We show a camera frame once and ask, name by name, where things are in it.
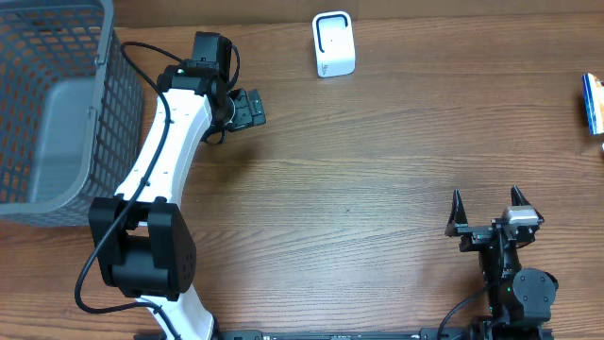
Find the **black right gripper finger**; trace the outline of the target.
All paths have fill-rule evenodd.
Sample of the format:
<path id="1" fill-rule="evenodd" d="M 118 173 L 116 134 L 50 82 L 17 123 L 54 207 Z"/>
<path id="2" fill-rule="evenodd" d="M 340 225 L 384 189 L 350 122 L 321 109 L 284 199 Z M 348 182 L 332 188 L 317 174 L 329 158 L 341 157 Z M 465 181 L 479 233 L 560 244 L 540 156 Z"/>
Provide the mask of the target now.
<path id="1" fill-rule="evenodd" d="M 453 192 L 452 208 L 445 228 L 445 236 L 460 236 L 468 228 L 467 216 L 459 189 Z"/>
<path id="2" fill-rule="evenodd" d="M 511 203 L 513 206 L 530 206 L 529 201 L 525 198 L 520 188 L 516 185 L 511 187 Z M 537 211 L 536 208 L 533 208 L 533 210 L 537 215 L 538 222 L 543 223 L 544 217 Z"/>

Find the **white orange snack bag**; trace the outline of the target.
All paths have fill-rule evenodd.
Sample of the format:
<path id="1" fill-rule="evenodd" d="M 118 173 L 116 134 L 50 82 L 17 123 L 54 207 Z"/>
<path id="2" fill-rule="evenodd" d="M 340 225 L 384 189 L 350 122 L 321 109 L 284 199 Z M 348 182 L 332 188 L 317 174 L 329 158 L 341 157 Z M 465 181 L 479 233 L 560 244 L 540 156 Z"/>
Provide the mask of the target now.
<path id="1" fill-rule="evenodd" d="M 603 81 L 591 73 L 581 77 L 590 133 L 603 133 Z"/>

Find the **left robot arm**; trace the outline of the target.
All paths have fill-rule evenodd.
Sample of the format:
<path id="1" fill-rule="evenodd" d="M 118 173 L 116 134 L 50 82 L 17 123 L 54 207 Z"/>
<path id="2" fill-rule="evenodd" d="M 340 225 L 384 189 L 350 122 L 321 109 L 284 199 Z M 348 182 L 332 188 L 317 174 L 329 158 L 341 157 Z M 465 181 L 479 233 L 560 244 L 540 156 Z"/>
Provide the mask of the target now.
<path id="1" fill-rule="evenodd" d="M 191 57 L 148 82 L 158 99 L 143 148 L 114 195 L 89 209 L 94 250 L 75 284 L 81 310 L 144 308 L 161 339 L 221 338 L 194 288 L 196 245 L 180 205 L 200 144 L 266 122 L 259 91 L 236 86 L 240 66 L 230 39 L 198 32 Z"/>

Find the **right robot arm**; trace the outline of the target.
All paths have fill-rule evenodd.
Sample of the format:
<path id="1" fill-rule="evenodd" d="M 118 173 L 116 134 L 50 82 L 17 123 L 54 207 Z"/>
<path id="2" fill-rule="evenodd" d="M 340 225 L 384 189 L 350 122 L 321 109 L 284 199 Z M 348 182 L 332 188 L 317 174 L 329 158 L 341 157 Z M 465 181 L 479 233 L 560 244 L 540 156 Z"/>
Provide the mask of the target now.
<path id="1" fill-rule="evenodd" d="M 490 315 L 479 317 L 467 331 L 470 339 L 544 339 L 551 332 L 543 324 L 551 318 L 559 283 L 548 272 L 524 268 L 518 250 L 535 241 L 545 222 L 521 190 L 511 187 L 511 205 L 489 226 L 472 227 L 456 190 L 445 235 L 461 239 L 461 252 L 476 252 L 484 287 L 454 307 L 441 322 L 441 336 L 448 320 L 459 309 L 485 295 Z"/>

